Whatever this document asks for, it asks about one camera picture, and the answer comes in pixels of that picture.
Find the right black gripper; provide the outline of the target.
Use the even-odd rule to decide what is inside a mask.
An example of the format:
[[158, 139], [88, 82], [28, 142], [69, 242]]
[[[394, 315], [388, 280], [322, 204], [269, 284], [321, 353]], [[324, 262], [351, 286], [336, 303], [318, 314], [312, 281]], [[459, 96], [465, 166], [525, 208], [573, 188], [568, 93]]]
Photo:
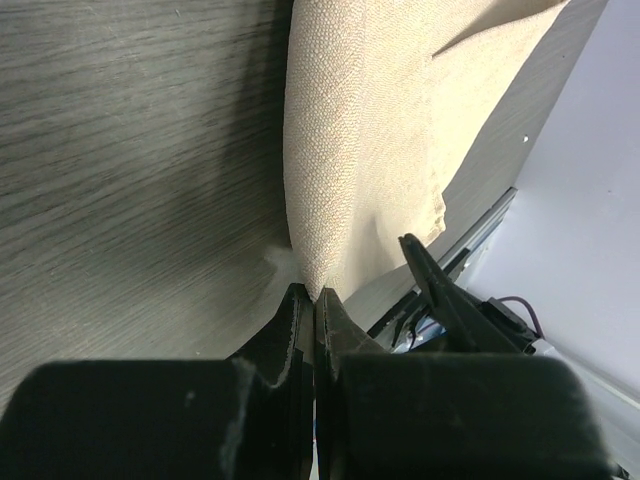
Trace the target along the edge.
[[471, 295], [470, 300], [415, 235], [401, 236], [399, 243], [430, 316], [456, 347], [468, 352], [535, 353], [538, 334], [515, 312], [493, 297], [480, 300]]

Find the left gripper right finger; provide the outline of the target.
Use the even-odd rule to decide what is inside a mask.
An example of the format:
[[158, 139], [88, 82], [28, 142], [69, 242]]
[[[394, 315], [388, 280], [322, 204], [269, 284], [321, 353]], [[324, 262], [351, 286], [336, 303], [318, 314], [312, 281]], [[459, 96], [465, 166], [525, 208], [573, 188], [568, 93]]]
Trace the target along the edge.
[[608, 479], [613, 463], [562, 361], [385, 352], [337, 294], [315, 305], [323, 479]]

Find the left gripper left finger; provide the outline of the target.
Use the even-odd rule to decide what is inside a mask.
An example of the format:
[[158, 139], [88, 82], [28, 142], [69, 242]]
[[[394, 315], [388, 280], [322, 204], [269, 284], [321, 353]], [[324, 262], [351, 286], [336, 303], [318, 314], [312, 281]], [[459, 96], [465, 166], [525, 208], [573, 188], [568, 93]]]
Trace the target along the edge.
[[51, 362], [1, 418], [5, 479], [306, 479], [312, 304], [299, 284], [224, 360]]

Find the beige cloth napkin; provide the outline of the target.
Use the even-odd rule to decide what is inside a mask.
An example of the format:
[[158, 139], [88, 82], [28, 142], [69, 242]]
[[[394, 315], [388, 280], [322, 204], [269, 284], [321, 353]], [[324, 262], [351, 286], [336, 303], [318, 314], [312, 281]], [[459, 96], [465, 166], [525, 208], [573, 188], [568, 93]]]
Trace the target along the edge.
[[433, 242], [443, 194], [561, 1], [297, 1], [283, 173], [312, 299], [394, 270]]

